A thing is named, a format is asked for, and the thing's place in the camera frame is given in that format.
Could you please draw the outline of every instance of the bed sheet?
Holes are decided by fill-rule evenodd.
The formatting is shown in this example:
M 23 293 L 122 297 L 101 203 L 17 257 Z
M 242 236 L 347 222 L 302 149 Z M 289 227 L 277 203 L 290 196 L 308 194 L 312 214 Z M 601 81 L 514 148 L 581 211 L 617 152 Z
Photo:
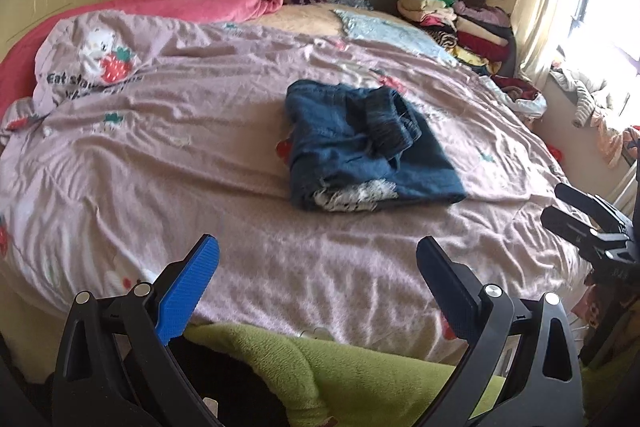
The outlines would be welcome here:
M 332 12 L 337 8 L 351 10 L 349 7 L 333 4 L 283 6 L 273 14 L 247 21 L 246 24 L 309 35 L 344 36 L 342 23 Z M 383 12 L 366 13 L 406 24 Z M 28 381 L 42 383 L 55 368 L 65 317 L 56 311 L 44 312 L 32 305 L 31 303 L 38 301 L 37 296 L 27 299 L 29 302 L 16 293 L 0 273 L 0 333 L 11 349 L 15 365 L 20 368 L 25 378 Z
M 76 292 L 116 295 L 152 280 L 212 232 L 222 261 L 197 322 L 292 335 L 322 327 L 340 342 L 451 362 L 464 343 L 444 338 L 415 267 L 417 241 L 433 234 L 479 279 L 513 296 L 556 291 L 572 307 L 588 267 L 540 225 L 544 206 L 565 208 L 553 187 L 566 181 L 542 141 L 464 68 L 384 44 L 313 37 L 340 35 L 331 8 L 284 7 L 244 25 L 114 12 L 59 23 L 36 65 L 40 102 L 46 78 L 62 66 L 57 53 L 77 48 L 96 26 L 142 50 L 140 79 L 111 96 L 68 100 L 10 138 L 0 156 L 0 208 L 12 238 L 0 271 L 8 283 L 63 317 Z M 469 198 L 374 214 L 292 208 L 274 147 L 287 136 L 284 93 L 298 78 L 396 82 L 428 118 Z M 185 118 L 179 132 L 176 118 Z

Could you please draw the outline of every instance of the clothes on window sill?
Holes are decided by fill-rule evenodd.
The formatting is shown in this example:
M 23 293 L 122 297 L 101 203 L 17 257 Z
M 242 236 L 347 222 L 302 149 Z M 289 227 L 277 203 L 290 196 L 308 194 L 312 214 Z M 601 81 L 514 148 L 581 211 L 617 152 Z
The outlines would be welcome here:
M 622 156 L 622 150 L 625 147 L 625 136 L 627 139 L 626 146 L 633 148 L 634 136 L 637 131 L 634 128 L 625 127 L 615 114 L 611 114 L 609 109 L 597 106 L 591 115 L 591 127 L 596 127 L 598 130 L 597 145 L 600 155 L 610 169 L 614 168 L 618 165 L 620 156 Z
M 465 198 L 426 120 L 395 90 L 299 80 L 285 108 L 295 206 L 353 212 Z
M 587 86 L 585 86 L 584 82 L 580 79 L 577 71 L 563 68 L 551 71 L 550 74 L 556 83 L 558 83 L 560 89 L 565 92 L 575 92 L 577 95 L 575 114 L 572 120 L 572 124 L 575 127 L 584 127 L 587 125 L 596 107 L 607 108 L 607 98 L 609 97 L 606 96 L 606 93 L 602 92 L 601 96 L 596 100 L 593 93 L 589 92 Z

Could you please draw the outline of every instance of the pink duvet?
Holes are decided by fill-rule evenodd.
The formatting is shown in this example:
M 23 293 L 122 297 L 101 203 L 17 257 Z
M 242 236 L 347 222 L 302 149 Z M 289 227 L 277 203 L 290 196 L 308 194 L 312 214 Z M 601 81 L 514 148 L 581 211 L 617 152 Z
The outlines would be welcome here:
M 36 53 L 59 20 L 114 9 L 132 15 L 158 15 L 195 23 L 242 22 L 274 13 L 281 6 L 282 0 L 111 0 L 54 15 L 21 38 L 0 63 L 0 115 L 15 100 L 33 94 Z

